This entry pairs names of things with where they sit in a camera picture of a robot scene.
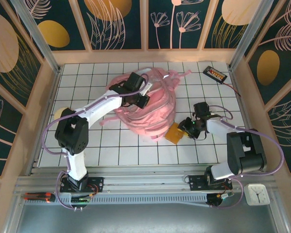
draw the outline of metal base plate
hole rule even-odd
[[[92,187],[96,190],[95,185],[98,187],[98,192],[101,193],[103,189],[103,177],[89,177],[87,181],[87,187],[82,190],[82,193],[92,193]],[[67,178],[62,178],[62,183],[60,186],[61,193],[77,193],[76,190],[71,188],[70,183]]]
[[[232,182],[228,182],[226,180],[223,184],[217,184],[217,185],[209,185],[207,184],[206,177],[204,175],[200,176],[188,176],[189,178],[189,185],[191,191],[207,191],[207,190],[225,190],[226,188],[228,189],[233,189]]]

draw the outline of white grid mat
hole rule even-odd
[[[243,118],[234,91],[219,84],[202,72],[207,66],[228,76],[225,83],[231,84],[227,66],[221,62],[158,62],[158,63],[101,63],[67,64],[50,116],[62,107],[80,108],[105,93],[105,86],[119,74],[143,67],[162,67],[179,73],[191,70],[192,73],[182,79],[176,89],[177,114],[175,122],[180,123],[186,117],[192,117],[193,105],[206,101],[209,105],[221,105],[233,112],[230,121],[244,126]],[[224,114],[222,109],[212,109]],[[50,128],[46,137],[46,146],[52,151],[60,151],[55,140],[56,126]],[[166,139],[158,143],[148,137],[136,135],[120,121],[107,123],[103,127],[96,122],[89,131],[89,144],[85,149],[86,166],[117,165],[165,165],[165,164],[213,164],[226,160],[226,144],[216,136],[207,135],[204,141],[182,138],[177,145]],[[38,167],[66,166],[63,156],[56,157],[41,149]]]

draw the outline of alarm clock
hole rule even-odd
[[[265,185],[250,183],[243,188],[248,205],[268,205],[271,203]]]

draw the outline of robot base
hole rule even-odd
[[[72,188],[71,183],[68,181],[68,179],[62,178],[61,180],[61,186],[60,186],[60,192],[61,193],[92,193],[93,189],[96,191],[96,186],[98,187],[98,192],[101,193],[103,189],[103,177],[88,177],[87,178],[87,185],[84,187],[81,191]]]

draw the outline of orange sponge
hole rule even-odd
[[[165,138],[174,143],[177,144],[178,141],[183,137],[185,134],[184,131],[181,129],[178,129],[179,124],[178,123],[173,123],[172,126],[169,128],[168,132],[165,135]]]

